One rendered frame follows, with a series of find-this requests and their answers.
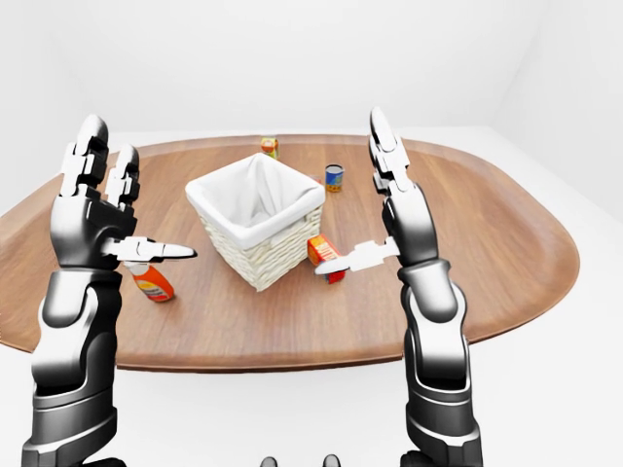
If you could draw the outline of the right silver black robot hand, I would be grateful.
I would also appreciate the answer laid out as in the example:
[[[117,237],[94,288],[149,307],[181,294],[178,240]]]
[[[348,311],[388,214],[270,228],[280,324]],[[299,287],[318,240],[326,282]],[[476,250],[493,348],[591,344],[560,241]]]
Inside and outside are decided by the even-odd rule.
[[[346,256],[321,263],[314,270],[326,275],[342,270],[362,270],[382,264],[393,256],[403,266],[436,259],[437,236],[425,196],[408,176],[410,160],[401,138],[379,107],[370,112],[369,154],[375,167],[373,181],[385,197],[382,219],[387,232],[384,243],[359,243]]]

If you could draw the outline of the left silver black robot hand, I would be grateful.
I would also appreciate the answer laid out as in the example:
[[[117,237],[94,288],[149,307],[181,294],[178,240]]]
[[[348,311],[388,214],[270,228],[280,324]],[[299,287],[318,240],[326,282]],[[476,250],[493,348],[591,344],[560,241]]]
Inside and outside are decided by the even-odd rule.
[[[120,263],[161,263],[198,256],[191,247],[134,234],[139,154],[125,145],[112,168],[108,127],[97,115],[84,120],[63,158],[51,213],[51,241],[63,268],[115,269]]]

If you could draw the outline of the white wicker basket with liner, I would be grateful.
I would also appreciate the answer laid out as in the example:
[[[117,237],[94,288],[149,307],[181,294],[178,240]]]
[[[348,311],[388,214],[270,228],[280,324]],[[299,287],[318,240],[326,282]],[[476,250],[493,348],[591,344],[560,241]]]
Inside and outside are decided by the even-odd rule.
[[[306,260],[308,240],[320,234],[324,187],[261,153],[190,181],[185,192],[216,251],[258,292]]]

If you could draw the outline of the orange and red printed box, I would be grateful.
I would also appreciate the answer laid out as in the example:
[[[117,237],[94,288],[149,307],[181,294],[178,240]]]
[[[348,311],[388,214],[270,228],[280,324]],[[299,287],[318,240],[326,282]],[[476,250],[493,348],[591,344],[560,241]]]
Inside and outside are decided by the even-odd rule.
[[[324,234],[319,234],[308,239],[307,252],[308,259],[315,267],[323,262],[340,257],[339,251]],[[328,284],[334,284],[342,281],[345,276],[346,272],[340,270],[325,274],[324,279]]]

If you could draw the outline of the blue and yellow tin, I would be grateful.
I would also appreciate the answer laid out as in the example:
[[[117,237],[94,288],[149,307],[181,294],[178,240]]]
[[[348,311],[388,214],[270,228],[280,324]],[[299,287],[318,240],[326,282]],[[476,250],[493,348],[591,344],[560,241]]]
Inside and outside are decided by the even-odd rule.
[[[330,193],[338,193],[342,190],[344,168],[339,164],[328,164],[325,167],[325,189]]]

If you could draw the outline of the orange bottle with white cap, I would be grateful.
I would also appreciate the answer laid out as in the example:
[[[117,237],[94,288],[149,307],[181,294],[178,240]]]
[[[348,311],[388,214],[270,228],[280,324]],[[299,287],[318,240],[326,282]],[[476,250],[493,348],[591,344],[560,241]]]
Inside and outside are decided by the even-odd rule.
[[[134,283],[152,302],[164,303],[174,297],[174,289],[168,280],[149,263],[124,262]]]

